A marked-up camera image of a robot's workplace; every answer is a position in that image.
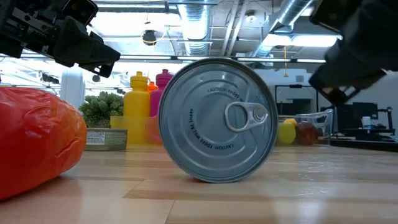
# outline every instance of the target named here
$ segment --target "computer monitor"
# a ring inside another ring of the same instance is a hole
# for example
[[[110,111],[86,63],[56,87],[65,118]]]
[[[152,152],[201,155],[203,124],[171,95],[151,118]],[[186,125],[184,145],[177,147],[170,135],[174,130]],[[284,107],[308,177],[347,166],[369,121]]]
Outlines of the computer monitor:
[[[362,121],[356,115],[353,105],[337,106],[337,125],[340,132],[345,129],[358,129],[362,127]]]
[[[353,103],[356,116],[360,118],[368,116],[371,119],[379,119],[379,109],[377,103]]]

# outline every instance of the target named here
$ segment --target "yellow fruit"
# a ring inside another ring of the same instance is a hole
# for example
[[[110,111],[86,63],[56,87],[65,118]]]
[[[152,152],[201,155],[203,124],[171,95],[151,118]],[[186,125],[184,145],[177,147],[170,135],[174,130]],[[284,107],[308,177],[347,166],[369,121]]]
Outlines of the yellow fruit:
[[[292,123],[280,123],[278,125],[277,142],[279,144],[292,144],[296,138],[296,128]]]
[[[289,118],[284,121],[285,124],[293,124],[295,127],[297,126],[297,121],[294,118]]]

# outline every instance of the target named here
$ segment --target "yellow bottle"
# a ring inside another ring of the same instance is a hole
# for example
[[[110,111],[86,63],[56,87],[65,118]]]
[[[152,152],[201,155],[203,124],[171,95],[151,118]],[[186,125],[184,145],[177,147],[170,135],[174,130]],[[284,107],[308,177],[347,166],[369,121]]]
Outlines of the yellow bottle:
[[[145,144],[146,121],[149,118],[150,94],[148,78],[142,72],[130,78],[132,91],[124,95],[123,121],[127,129],[128,144]]]

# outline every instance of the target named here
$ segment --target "table surface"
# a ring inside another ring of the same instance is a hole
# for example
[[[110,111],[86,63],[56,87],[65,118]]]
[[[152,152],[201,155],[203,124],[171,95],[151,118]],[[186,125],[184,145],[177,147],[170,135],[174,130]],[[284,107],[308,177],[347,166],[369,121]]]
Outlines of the table surface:
[[[197,181],[161,147],[85,152],[61,177],[0,203],[2,224],[398,223],[398,154],[276,147],[248,179]]]

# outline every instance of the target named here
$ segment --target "red bag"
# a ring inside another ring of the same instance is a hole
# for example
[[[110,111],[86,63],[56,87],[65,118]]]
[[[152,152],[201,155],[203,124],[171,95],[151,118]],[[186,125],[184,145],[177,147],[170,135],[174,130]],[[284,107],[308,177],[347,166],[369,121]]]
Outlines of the red bag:
[[[86,145],[80,113],[41,90],[0,87],[0,200],[72,168]]]

